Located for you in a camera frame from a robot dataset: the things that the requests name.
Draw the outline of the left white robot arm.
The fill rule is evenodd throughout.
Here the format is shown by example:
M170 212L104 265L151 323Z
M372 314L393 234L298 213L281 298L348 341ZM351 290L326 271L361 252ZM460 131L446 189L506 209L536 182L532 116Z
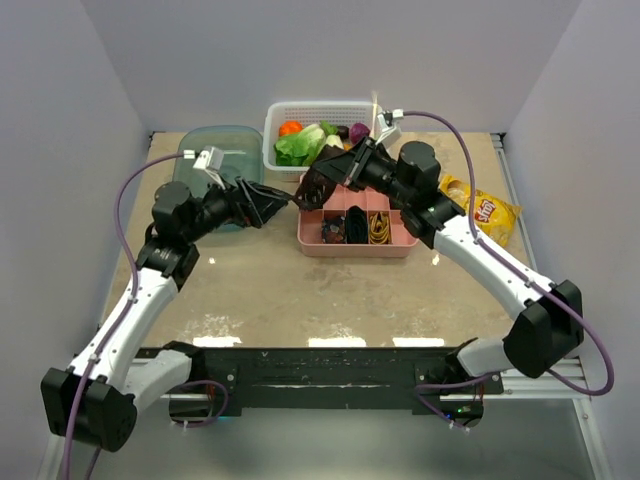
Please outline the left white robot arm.
M130 367L150 327L198 262L196 241L227 224L261 228L291 199L242 178L212 184L202 198L183 182L159 187L153 221L116 307L66 369L51 368L41 381L50 431L116 452L138 415L162 395L177 387L196 392L210 382L204 352L183 342L166 344L138 373Z

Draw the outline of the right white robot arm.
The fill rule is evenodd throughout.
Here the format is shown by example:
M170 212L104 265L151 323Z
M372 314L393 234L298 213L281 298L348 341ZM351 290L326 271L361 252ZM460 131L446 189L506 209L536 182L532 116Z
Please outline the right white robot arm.
M584 340L576 319L583 312L581 291L569 280L555 283L531 270L478 230L441 191L440 172L434 149L424 142L404 144L392 159L366 138L349 151L326 148L300 190L314 209L337 186L385 195L412 237L462 267L509 314L513 325L504 338L470 340L449 357L445 379L452 390L469 392L481 376L510 368L538 378Z

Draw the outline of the dark patterned necktie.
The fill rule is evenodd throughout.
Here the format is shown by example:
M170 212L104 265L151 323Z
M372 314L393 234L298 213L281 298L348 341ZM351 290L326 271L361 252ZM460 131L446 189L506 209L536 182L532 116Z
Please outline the dark patterned necktie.
M338 183L318 172L317 167L345 152L344 149L325 145L313 161L293 195L293 202L304 211L321 209L333 195Z

